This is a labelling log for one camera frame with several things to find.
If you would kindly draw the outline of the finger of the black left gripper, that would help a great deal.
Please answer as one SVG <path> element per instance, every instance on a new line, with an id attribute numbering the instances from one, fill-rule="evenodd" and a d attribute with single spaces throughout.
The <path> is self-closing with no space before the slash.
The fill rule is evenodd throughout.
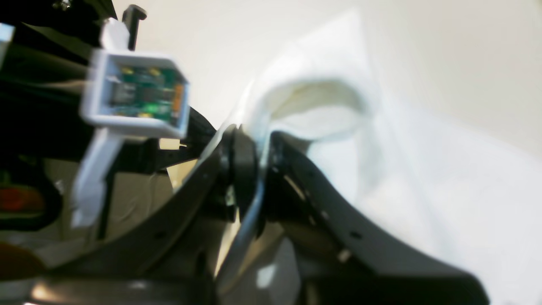
<path id="1" fill-rule="evenodd" d="M 188 135 L 180 144 L 174 144 L 172 149 L 161 149 L 158 138 L 126 140 L 110 169 L 110 176 L 118 172 L 166 175 L 169 167 L 199 158 L 215 133 L 209 120 L 191 108 Z"/>

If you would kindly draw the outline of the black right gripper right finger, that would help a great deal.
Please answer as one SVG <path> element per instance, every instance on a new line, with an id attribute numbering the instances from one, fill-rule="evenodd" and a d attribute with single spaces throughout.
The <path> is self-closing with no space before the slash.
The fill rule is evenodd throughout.
<path id="1" fill-rule="evenodd" d="M 267 220 L 294 244 L 303 305 L 487 305 L 472 274 L 409 247 L 358 212 L 285 133 L 271 135 Z"/>

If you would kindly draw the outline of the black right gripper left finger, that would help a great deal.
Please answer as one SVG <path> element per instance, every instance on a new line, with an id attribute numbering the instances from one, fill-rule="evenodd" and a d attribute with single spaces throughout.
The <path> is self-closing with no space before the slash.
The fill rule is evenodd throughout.
<path id="1" fill-rule="evenodd" d="M 122 237 L 52 269 L 28 305 L 214 305 L 225 226 L 256 192 L 255 144 L 227 127 L 182 187 Z"/>

